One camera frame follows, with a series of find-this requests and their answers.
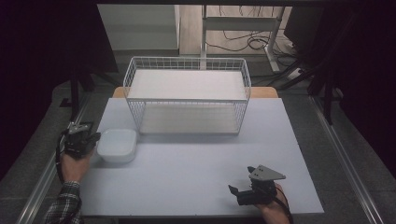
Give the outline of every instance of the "black cable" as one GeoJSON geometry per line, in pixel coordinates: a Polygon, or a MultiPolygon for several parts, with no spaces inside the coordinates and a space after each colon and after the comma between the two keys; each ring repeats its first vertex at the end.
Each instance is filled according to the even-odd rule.
{"type": "Polygon", "coordinates": [[[222,9],[222,6],[219,6],[219,13],[220,13],[220,16],[222,16],[222,14],[224,14],[224,16],[225,16],[225,12],[224,12],[224,10],[222,9]]]}
{"type": "Polygon", "coordinates": [[[253,9],[251,9],[251,10],[249,11],[249,13],[247,14],[247,16],[249,16],[250,13],[251,13],[255,8],[256,8],[256,7],[253,7],[253,9]]]}
{"type": "Polygon", "coordinates": [[[259,7],[259,12],[257,13],[257,17],[260,17],[260,11],[262,10],[262,7],[259,7]]]}
{"type": "Polygon", "coordinates": [[[235,39],[242,39],[242,38],[245,38],[245,37],[248,37],[248,36],[252,36],[252,35],[257,35],[257,34],[260,34],[260,33],[262,33],[262,32],[265,32],[265,31],[259,31],[259,32],[253,33],[253,34],[250,33],[250,34],[248,34],[248,35],[241,35],[241,36],[232,37],[232,38],[228,37],[228,36],[224,33],[224,36],[225,36],[225,38],[228,39],[228,40],[235,40],[235,39]]]}
{"type": "Polygon", "coordinates": [[[300,60],[296,60],[294,63],[292,63],[289,67],[287,67],[279,77],[274,78],[272,81],[270,81],[267,85],[265,85],[266,87],[271,86],[274,82],[280,80],[282,77],[284,77],[285,75],[288,75],[288,72],[291,68],[293,68],[294,66],[296,66],[297,64],[300,63],[300,60]]]}
{"type": "Polygon", "coordinates": [[[271,197],[272,201],[276,202],[277,204],[280,205],[280,207],[282,207],[283,211],[285,212],[286,217],[289,220],[289,224],[293,224],[294,220],[293,220],[293,216],[291,215],[291,212],[289,210],[289,203],[288,203],[288,199],[286,198],[285,193],[283,193],[282,190],[280,190],[279,188],[277,188],[280,192],[282,192],[283,196],[285,197],[286,203],[287,205],[285,205],[282,201],[280,201],[276,196],[273,195],[268,195],[267,192],[265,192],[264,190],[258,188],[259,191],[261,191],[262,193],[268,195],[271,197]]]}
{"type": "Polygon", "coordinates": [[[213,47],[213,48],[225,49],[225,50],[234,51],[234,52],[241,51],[241,50],[246,49],[246,48],[248,47],[248,45],[246,45],[245,47],[243,47],[243,48],[241,48],[241,49],[226,49],[226,48],[224,48],[224,47],[222,47],[222,46],[217,46],[217,45],[208,44],[207,42],[206,42],[206,44],[207,44],[208,46],[210,46],[210,47],[213,47]]]}
{"type": "Polygon", "coordinates": [[[276,74],[269,75],[269,76],[267,76],[267,77],[271,77],[271,78],[263,78],[263,79],[260,80],[260,81],[257,81],[257,82],[255,82],[255,83],[251,83],[251,86],[257,85],[257,84],[262,83],[262,82],[264,82],[264,81],[273,80],[273,79],[276,78],[277,76],[282,76],[282,75],[284,75],[283,72],[282,72],[282,73],[276,73],[276,74]]]}
{"type": "Polygon", "coordinates": [[[293,220],[293,216],[291,215],[289,208],[284,203],[282,203],[282,201],[280,201],[277,197],[273,196],[272,199],[274,202],[276,202],[277,204],[279,204],[282,207],[283,211],[285,212],[286,217],[289,220],[289,224],[293,224],[294,220],[293,220]]]}
{"type": "Polygon", "coordinates": [[[291,56],[291,57],[295,57],[295,58],[297,57],[297,55],[295,55],[295,54],[289,54],[289,53],[283,52],[282,49],[279,47],[279,45],[277,44],[276,41],[275,41],[275,44],[276,44],[276,47],[277,47],[278,49],[274,49],[274,50],[280,52],[279,54],[274,53],[275,55],[289,55],[289,56],[291,56]]]}
{"type": "Polygon", "coordinates": [[[247,40],[247,44],[250,46],[251,49],[259,50],[259,49],[264,49],[268,45],[268,41],[269,41],[269,37],[267,37],[267,36],[253,36],[252,35],[247,40]],[[253,42],[260,42],[262,45],[258,48],[255,48],[255,47],[251,46],[251,43],[253,43],[253,42]]]}
{"type": "Polygon", "coordinates": [[[282,64],[283,66],[286,66],[286,67],[289,67],[289,66],[291,66],[293,63],[290,63],[290,64],[285,64],[285,63],[282,63],[279,59],[281,59],[281,58],[296,58],[295,56],[293,56],[293,55],[279,55],[278,57],[276,57],[276,61],[278,62],[278,63],[280,63],[280,64],[282,64]]]}
{"type": "Polygon", "coordinates": [[[272,74],[272,75],[263,75],[263,76],[254,76],[254,77],[265,77],[263,79],[261,79],[260,81],[251,83],[251,86],[254,87],[255,85],[262,83],[264,81],[268,81],[268,80],[272,80],[274,77],[279,76],[279,74],[272,74]]]}

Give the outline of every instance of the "cable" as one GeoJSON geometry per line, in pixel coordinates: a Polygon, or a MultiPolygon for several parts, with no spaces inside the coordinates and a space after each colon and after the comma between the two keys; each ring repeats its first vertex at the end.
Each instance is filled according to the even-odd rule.
{"type": "Polygon", "coordinates": [[[260,11],[262,10],[262,7],[259,7],[259,12],[257,13],[257,17],[260,17],[260,11]]]}
{"type": "MultiPolygon", "coordinates": [[[[294,220],[293,220],[293,216],[291,215],[291,212],[290,212],[290,210],[289,210],[288,199],[286,198],[285,193],[283,193],[282,190],[280,190],[279,188],[277,188],[277,189],[278,189],[280,192],[282,192],[283,196],[285,197],[285,200],[286,200],[286,203],[287,203],[287,204],[284,204],[284,203],[283,203],[282,201],[280,201],[276,196],[272,196],[272,195],[269,195],[269,196],[271,197],[271,199],[272,199],[274,202],[276,202],[277,204],[279,204],[280,207],[283,209],[283,211],[285,212],[286,217],[287,217],[288,220],[289,220],[289,224],[293,224],[293,223],[294,223],[294,220]]],[[[263,192],[264,194],[267,194],[267,192],[265,192],[264,190],[262,190],[262,189],[260,189],[260,188],[258,188],[258,190],[261,191],[261,192],[263,192]]]]}
{"type": "Polygon", "coordinates": [[[281,58],[296,58],[296,57],[293,56],[293,55],[279,55],[278,57],[276,57],[276,61],[277,61],[278,63],[282,64],[282,65],[285,66],[285,67],[289,67],[289,66],[291,66],[293,63],[290,63],[290,64],[282,63],[282,62],[279,60],[279,59],[281,59],[281,58]]]}
{"type": "Polygon", "coordinates": [[[222,16],[222,15],[221,15],[221,12],[222,12],[222,14],[224,14],[224,16],[225,16],[225,12],[224,12],[224,10],[222,9],[222,6],[219,6],[219,13],[220,13],[220,16],[222,16]]]}
{"type": "Polygon", "coordinates": [[[251,86],[254,87],[255,85],[262,83],[264,81],[272,80],[274,77],[279,76],[279,74],[272,74],[272,75],[263,75],[263,76],[254,76],[254,77],[265,77],[261,79],[260,81],[251,83],[251,86]]]}
{"type": "Polygon", "coordinates": [[[247,16],[250,16],[250,13],[253,11],[253,10],[255,10],[256,9],[256,7],[253,7],[253,9],[251,9],[250,11],[249,11],[249,13],[247,14],[247,16]]]}
{"type": "Polygon", "coordinates": [[[228,39],[228,40],[235,40],[235,39],[242,39],[242,38],[245,38],[245,37],[248,37],[248,36],[251,36],[251,35],[260,34],[260,33],[262,33],[262,32],[265,32],[265,31],[259,31],[259,32],[253,33],[253,34],[241,35],[241,36],[232,37],[232,38],[228,37],[228,36],[224,33],[224,36],[225,36],[225,38],[228,39]]]}
{"type": "Polygon", "coordinates": [[[247,44],[250,46],[251,49],[259,50],[259,49],[264,49],[268,45],[269,37],[268,36],[251,36],[247,40],[247,44]],[[251,46],[251,43],[253,42],[260,42],[262,45],[259,48],[255,48],[251,46]]]}
{"type": "Polygon", "coordinates": [[[246,45],[245,47],[243,47],[243,48],[241,48],[241,49],[226,49],[226,48],[224,48],[224,47],[222,47],[222,46],[208,44],[207,42],[206,42],[206,44],[207,44],[208,46],[210,46],[210,47],[213,47],[213,48],[225,49],[225,50],[234,51],[234,52],[241,51],[241,50],[246,49],[246,48],[248,47],[248,45],[246,45]]]}
{"type": "Polygon", "coordinates": [[[299,64],[300,61],[296,60],[294,63],[292,63],[289,67],[287,67],[281,74],[279,77],[274,78],[272,81],[270,81],[267,85],[265,85],[266,87],[271,86],[274,82],[280,80],[282,77],[284,77],[285,75],[288,75],[288,72],[291,68],[293,68],[294,66],[296,66],[297,64],[299,64]]]}

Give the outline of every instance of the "plaid sleeve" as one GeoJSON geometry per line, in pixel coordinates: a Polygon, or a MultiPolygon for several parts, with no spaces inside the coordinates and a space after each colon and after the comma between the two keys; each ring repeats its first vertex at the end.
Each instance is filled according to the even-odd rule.
{"type": "Polygon", "coordinates": [[[56,201],[44,217],[44,223],[84,223],[80,217],[79,183],[64,182],[56,201]]]}

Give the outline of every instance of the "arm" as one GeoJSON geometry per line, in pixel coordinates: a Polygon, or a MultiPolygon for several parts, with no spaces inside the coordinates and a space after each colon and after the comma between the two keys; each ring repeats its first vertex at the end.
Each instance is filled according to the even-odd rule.
{"type": "Polygon", "coordinates": [[[50,206],[44,223],[83,223],[80,217],[79,183],[66,181],[56,201],[50,206]]]}
{"type": "Polygon", "coordinates": [[[83,223],[80,217],[79,182],[90,167],[90,157],[91,154],[75,160],[66,154],[62,156],[64,183],[44,218],[45,223],[83,223]]]}
{"type": "MultiPolygon", "coordinates": [[[[276,184],[276,197],[286,206],[288,201],[283,194],[282,187],[276,184]]],[[[256,207],[262,212],[262,217],[267,224],[290,224],[288,216],[277,202],[271,202],[269,204],[256,204],[256,207]]]]}

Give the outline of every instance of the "wall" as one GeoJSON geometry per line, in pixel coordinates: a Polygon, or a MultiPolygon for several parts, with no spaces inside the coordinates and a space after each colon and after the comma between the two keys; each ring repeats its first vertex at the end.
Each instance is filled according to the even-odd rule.
{"type": "Polygon", "coordinates": [[[178,49],[178,6],[98,5],[111,48],[178,49]]]}

